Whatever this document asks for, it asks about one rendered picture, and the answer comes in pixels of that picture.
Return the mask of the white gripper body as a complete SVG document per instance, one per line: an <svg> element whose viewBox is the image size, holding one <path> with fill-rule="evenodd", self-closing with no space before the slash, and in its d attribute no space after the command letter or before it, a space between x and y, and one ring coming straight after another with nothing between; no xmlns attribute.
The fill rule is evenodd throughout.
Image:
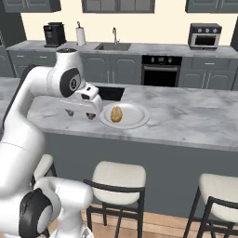
<svg viewBox="0 0 238 238"><path fill-rule="evenodd" d="M103 104L100 96L90 99L61 99L58 106L65 110L73 112L85 112L99 115L103 110Z"/></svg>

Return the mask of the hot dog bun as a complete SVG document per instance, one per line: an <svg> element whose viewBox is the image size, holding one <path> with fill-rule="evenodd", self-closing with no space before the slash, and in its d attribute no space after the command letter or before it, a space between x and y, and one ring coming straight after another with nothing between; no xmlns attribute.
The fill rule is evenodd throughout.
<svg viewBox="0 0 238 238"><path fill-rule="evenodd" d="M123 113L119 106L113 107L111 112L111 120L114 123L119 123L122 120Z"/></svg>

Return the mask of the white round plate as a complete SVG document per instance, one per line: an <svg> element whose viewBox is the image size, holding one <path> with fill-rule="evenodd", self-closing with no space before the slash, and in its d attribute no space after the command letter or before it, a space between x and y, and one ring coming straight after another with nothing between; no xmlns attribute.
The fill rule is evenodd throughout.
<svg viewBox="0 0 238 238"><path fill-rule="evenodd" d="M112 110L119 107L122 112L122 119L114 122L112 120ZM133 129L145 125L150 114L148 110L138 104L128 102L111 103L104 107L99 115L100 121L109 127L118 129Z"/></svg>

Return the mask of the black recessed basin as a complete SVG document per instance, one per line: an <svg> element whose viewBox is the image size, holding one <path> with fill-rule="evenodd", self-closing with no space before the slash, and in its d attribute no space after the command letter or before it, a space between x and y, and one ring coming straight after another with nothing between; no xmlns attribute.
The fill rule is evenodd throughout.
<svg viewBox="0 0 238 238"><path fill-rule="evenodd" d="M123 87L99 86L99 95L102 100L120 101L124 91Z"/></svg>

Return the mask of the grey lower cupboard run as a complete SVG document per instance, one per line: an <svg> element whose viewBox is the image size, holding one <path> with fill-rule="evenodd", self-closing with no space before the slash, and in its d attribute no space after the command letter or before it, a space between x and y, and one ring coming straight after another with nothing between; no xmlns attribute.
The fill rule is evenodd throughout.
<svg viewBox="0 0 238 238"><path fill-rule="evenodd" d="M178 86L231 90L237 69L238 59L183 58Z"/></svg>
<svg viewBox="0 0 238 238"><path fill-rule="evenodd" d="M54 66L56 53L36 50L9 50L15 73L21 77L30 65ZM141 56L81 53L88 82L139 85L141 82Z"/></svg>

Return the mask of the grey cupboard run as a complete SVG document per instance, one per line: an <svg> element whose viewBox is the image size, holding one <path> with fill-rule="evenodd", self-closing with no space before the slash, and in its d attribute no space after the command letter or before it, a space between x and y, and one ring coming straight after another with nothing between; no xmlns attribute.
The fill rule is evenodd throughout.
<svg viewBox="0 0 238 238"><path fill-rule="evenodd" d="M238 0L186 0L187 13L238 13Z"/></svg>
<svg viewBox="0 0 238 238"><path fill-rule="evenodd" d="M15 73L21 77L30 65L54 66L56 53L36 50L9 50ZM141 56L81 53L88 82L139 85L141 82Z"/></svg>
<svg viewBox="0 0 238 238"><path fill-rule="evenodd" d="M237 69L238 59L183 58L178 86L231 90Z"/></svg>
<svg viewBox="0 0 238 238"><path fill-rule="evenodd" d="M2 0L8 13L51 13L61 11L60 0Z"/></svg>

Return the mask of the grey steel sink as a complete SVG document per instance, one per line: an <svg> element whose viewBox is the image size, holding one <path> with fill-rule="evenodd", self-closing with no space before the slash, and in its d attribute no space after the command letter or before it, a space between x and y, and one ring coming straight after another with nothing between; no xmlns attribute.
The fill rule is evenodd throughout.
<svg viewBox="0 0 238 238"><path fill-rule="evenodd" d="M127 51L130 47L130 43L100 43L96 50Z"/></svg>

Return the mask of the white paper towel roll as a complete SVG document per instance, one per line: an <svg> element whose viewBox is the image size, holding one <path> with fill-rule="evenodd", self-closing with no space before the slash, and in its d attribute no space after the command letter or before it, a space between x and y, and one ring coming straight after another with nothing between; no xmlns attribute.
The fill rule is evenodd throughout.
<svg viewBox="0 0 238 238"><path fill-rule="evenodd" d="M81 26L80 22L77 22L76 37L78 46L84 46L86 44L85 29Z"/></svg>

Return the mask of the black coffee machine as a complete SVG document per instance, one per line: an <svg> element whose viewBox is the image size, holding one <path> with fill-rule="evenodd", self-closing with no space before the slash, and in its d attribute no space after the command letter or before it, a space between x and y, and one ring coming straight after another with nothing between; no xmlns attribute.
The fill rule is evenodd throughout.
<svg viewBox="0 0 238 238"><path fill-rule="evenodd" d="M64 25L62 22L50 22L44 26L45 47L58 47L66 43Z"/></svg>

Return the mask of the silver sink tap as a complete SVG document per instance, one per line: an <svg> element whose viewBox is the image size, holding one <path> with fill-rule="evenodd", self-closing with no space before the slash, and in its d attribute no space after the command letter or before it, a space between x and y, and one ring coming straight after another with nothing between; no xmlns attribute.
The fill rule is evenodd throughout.
<svg viewBox="0 0 238 238"><path fill-rule="evenodd" d="M114 37L114 43L118 44L120 42L120 40L117 38L117 31L116 31L115 27L112 28L112 34L113 34L113 37Z"/></svg>

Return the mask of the black built-in oven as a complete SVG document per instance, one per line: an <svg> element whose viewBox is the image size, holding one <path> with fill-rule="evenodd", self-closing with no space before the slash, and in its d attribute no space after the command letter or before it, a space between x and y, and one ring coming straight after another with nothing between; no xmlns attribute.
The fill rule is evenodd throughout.
<svg viewBox="0 0 238 238"><path fill-rule="evenodd" d="M177 87L182 57L143 55L141 80L145 86Z"/></svg>

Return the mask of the grey kitchen island base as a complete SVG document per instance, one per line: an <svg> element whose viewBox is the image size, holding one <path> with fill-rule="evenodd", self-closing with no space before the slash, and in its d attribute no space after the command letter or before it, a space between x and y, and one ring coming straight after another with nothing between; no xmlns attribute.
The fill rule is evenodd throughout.
<svg viewBox="0 0 238 238"><path fill-rule="evenodd" d="M46 153L65 179L91 179L101 161L141 165L145 210L182 218L190 214L201 174L238 177L238 152L47 133Z"/></svg>

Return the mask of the dark grey tall cupboard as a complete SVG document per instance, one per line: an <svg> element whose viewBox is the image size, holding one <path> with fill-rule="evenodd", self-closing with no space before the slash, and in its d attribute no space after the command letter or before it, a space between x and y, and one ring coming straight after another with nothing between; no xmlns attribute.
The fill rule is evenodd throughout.
<svg viewBox="0 0 238 238"><path fill-rule="evenodd" d="M7 48L26 40L20 13L0 12L0 77L14 77Z"/></svg>

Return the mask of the grey framed window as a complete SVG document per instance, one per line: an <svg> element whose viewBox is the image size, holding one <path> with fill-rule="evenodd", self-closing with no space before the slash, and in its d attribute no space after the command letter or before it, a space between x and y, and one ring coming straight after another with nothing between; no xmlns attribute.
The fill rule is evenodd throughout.
<svg viewBox="0 0 238 238"><path fill-rule="evenodd" d="M153 13L155 0L82 0L84 13Z"/></svg>

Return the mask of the grey upper cupboard run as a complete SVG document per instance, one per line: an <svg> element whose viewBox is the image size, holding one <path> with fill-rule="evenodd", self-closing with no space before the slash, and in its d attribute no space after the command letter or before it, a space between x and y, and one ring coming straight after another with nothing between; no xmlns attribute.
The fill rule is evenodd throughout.
<svg viewBox="0 0 238 238"><path fill-rule="evenodd" d="M60 0L2 0L8 13L51 13L61 11Z"/></svg>
<svg viewBox="0 0 238 238"><path fill-rule="evenodd" d="M187 13L238 13L238 0L186 0Z"/></svg>

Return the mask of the grey toaster oven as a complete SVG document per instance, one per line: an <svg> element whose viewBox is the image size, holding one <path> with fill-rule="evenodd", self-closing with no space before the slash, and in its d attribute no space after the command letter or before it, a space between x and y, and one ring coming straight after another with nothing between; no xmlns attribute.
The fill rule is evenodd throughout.
<svg viewBox="0 0 238 238"><path fill-rule="evenodd" d="M217 23L192 23L188 37L190 49L216 50L221 30L222 27Z"/></svg>

